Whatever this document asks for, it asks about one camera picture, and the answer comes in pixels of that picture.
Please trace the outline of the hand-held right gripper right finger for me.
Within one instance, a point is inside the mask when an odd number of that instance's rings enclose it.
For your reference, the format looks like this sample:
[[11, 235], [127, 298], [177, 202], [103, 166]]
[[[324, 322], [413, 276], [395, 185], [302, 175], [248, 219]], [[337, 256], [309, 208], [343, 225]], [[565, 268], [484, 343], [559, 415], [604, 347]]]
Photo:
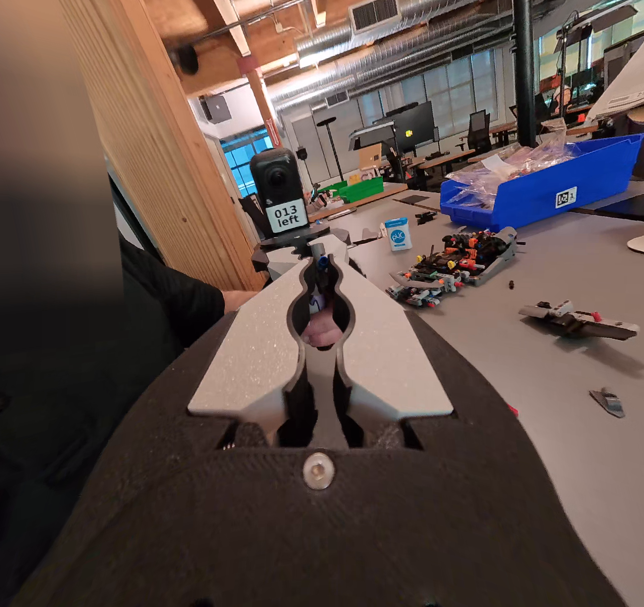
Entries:
[[404, 423], [452, 415], [450, 401], [407, 313], [349, 264], [330, 259], [336, 343], [334, 407], [349, 447], [367, 447], [393, 427], [405, 441]]

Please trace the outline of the dark grey lego connector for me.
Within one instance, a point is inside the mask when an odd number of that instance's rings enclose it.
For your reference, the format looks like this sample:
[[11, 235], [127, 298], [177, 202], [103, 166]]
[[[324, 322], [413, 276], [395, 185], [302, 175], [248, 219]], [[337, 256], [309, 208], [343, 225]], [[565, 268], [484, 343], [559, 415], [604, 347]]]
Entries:
[[321, 256], [328, 256], [326, 248], [322, 242], [316, 242], [310, 245], [310, 250], [314, 260], [315, 272], [315, 283], [318, 293], [324, 294], [328, 288], [328, 269], [326, 271], [320, 271], [317, 267], [317, 260]]

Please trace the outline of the lego car chassis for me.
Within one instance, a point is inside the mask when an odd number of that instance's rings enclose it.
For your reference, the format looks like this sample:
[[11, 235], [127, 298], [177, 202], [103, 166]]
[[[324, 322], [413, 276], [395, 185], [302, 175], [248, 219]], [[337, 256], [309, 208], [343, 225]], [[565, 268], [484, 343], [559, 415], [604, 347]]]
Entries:
[[493, 233], [459, 231], [442, 239], [442, 251], [418, 255], [407, 270], [390, 274], [395, 285], [385, 290], [394, 301], [415, 308], [435, 308], [446, 295], [466, 286], [479, 287], [505, 269], [517, 253], [517, 230]]

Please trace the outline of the grey black lego subassembly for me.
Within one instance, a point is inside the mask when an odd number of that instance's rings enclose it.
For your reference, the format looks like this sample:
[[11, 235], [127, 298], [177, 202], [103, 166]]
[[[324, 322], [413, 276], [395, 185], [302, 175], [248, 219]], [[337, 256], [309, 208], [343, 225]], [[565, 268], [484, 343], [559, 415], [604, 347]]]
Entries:
[[558, 328], [560, 334], [568, 338], [605, 338], [625, 341], [640, 333], [640, 327], [637, 324], [609, 319], [599, 312], [576, 310], [569, 299], [558, 305], [552, 305], [547, 301], [526, 305], [519, 309], [519, 314]]

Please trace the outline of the grey lego wedge piece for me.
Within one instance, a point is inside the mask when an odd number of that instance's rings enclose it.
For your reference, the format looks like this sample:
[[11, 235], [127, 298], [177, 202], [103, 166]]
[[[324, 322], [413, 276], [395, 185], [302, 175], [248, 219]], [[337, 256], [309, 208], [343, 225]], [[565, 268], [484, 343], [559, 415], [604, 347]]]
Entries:
[[625, 418], [625, 410], [620, 398], [607, 387], [589, 391], [592, 397], [609, 415], [616, 418]]

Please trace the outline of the white blue gum bottle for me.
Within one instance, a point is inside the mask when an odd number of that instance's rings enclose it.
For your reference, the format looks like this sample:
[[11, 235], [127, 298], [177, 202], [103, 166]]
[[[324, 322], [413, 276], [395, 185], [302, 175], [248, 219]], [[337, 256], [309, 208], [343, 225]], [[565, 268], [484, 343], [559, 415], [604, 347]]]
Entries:
[[413, 244], [407, 217], [386, 220], [384, 223], [384, 230], [388, 237], [392, 252], [412, 249]]

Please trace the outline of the green plastic bin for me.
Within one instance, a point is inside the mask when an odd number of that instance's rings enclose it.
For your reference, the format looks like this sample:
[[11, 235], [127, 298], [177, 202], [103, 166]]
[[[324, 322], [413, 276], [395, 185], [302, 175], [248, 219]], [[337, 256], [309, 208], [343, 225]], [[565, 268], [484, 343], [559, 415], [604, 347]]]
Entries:
[[336, 182], [322, 187], [323, 193], [330, 193], [332, 199], [340, 199], [343, 203], [355, 203], [376, 194], [384, 192], [384, 182], [381, 176], [367, 180], [359, 180], [353, 184], [347, 181]]

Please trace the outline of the black floor lamp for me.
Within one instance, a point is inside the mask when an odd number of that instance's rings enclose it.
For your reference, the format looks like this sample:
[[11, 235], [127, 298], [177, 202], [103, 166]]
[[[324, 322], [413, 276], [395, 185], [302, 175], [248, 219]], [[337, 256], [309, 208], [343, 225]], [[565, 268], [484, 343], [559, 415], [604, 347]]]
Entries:
[[334, 161], [335, 161], [335, 165], [336, 165], [336, 168], [337, 168], [337, 171], [338, 171], [339, 181], [342, 182], [344, 180], [344, 175], [343, 175], [343, 171], [342, 171], [342, 168], [341, 168], [339, 156], [337, 154], [337, 150], [336, 150], [336, 147], [335, 147], [334, 137], [333, 137], [333, 134], [332, 134], [332, 131], [331, 131], [331, 124], [333, 122], [335, 122], [335, 121], [336, 121], [336, 117], [329, 117], [329, 118], [326, 118], [324, 120], [320, 120], [316, 124], [316, 126], [318, 128], [325, 128], [326, 129], [326, 133], [327, 133], [327, 136], [328, 136], [328, 139], [329, 139], [329, 144], [330, 144], [332, 154], [333, 154], [333, 157], [334, 157]]

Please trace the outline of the black flat monitor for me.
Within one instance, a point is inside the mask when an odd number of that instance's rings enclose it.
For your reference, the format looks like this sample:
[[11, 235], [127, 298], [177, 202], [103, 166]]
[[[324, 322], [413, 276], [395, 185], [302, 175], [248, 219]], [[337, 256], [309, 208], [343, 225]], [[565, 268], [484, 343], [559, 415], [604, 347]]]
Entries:
[[393, 122], [397, 150], [401, 155], [415, 153], [418, 147], [436, 141], [431, 101], [398, 113]]

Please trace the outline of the clear plastic bags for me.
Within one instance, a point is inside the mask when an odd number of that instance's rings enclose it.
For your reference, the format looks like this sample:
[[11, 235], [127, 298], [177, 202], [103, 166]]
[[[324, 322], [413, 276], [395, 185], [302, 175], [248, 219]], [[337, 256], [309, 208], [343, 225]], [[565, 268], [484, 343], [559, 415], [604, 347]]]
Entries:
[[492, 210], [501, 185], [581, 157], [581, 149], [567, 132], [563, 119], [549, 120], [536, 147], [515, 143], [449, 174], [448, 179], [459, 185], [446, 198], [446, 205]]

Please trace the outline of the black office chair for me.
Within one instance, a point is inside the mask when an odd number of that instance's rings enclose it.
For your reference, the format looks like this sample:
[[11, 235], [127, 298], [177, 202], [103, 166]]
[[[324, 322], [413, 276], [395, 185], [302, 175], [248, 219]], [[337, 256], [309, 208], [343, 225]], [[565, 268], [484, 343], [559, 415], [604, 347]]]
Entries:
[[475, 151], [477, 154], [491, 151], [489, 118], [489, 113], [486, 110], [479, 110], [470, 114], [467, 136], [469, 151]]

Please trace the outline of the blue plastic bin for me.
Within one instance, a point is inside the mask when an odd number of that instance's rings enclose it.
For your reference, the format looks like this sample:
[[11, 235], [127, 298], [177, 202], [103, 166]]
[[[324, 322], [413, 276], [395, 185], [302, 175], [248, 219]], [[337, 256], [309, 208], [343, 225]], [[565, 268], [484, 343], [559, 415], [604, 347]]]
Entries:
[[492, 205], [479, 206], [456, 180], [441, 186], [440, 211], [460, 225], [497, 232], [539, 222], [576, 207], [624, 193], [636, 165], [643, 134], [575, 142], [573, 158], [502, 183]]

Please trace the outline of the black round pillar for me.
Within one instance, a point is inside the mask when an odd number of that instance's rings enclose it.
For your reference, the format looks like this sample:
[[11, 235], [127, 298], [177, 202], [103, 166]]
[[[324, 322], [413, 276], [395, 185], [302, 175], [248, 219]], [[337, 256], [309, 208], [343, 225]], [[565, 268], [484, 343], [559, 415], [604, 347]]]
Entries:
[[533, 0], [512, 0], [515, 35], [517, 135], [522, 146], [536, 146]]

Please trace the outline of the black studio light stand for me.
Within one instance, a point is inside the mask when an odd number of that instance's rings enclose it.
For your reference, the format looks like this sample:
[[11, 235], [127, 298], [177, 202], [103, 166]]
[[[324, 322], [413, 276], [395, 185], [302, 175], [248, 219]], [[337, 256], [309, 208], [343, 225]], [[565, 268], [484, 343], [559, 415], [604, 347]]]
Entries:
[[[587, 62], [585, 70], [581, 69], [582, 44], [585, 43], [586, 52], [592, 54], [591, 40], [597, 33], [610, 30], [615, 25], [635, 17], [637, 13], [634, 6], [627, 2], [614, 8], [593, 10], [584, 16], [574, 13], [575, 19], [570, 18], [556, 32], [554, 53], [558, 55], [556, 74], [559, 78], [559, 92], [556, 94], [556, 99], [559, 103], [559, 112], [562, 115], [565, 115], [568, 109], [573, 108], [575, 99], [580, 97], [580, 93], [585, 90], [585, 87], [596, 84], [599, 77], [603, 79], [603, 88], [608, 88], [643, 44], [643, 32], [637, 32], [605, 48], [600, 70], [597, 70], [590, 61]], [[566, 103], [566, 60], [568, 48], [575, 45], [578, 47], [577, 66], [570, 76], [570, 101]]]

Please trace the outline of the grey wall speaker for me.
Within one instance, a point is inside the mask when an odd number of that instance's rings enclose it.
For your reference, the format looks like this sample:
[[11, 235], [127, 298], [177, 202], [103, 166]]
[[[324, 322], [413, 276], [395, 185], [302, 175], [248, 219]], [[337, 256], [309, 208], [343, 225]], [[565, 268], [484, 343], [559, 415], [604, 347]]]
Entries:
[[223, 94], [199, 96], [198, 101], [208, 122], [219, 125], [232, 119]]

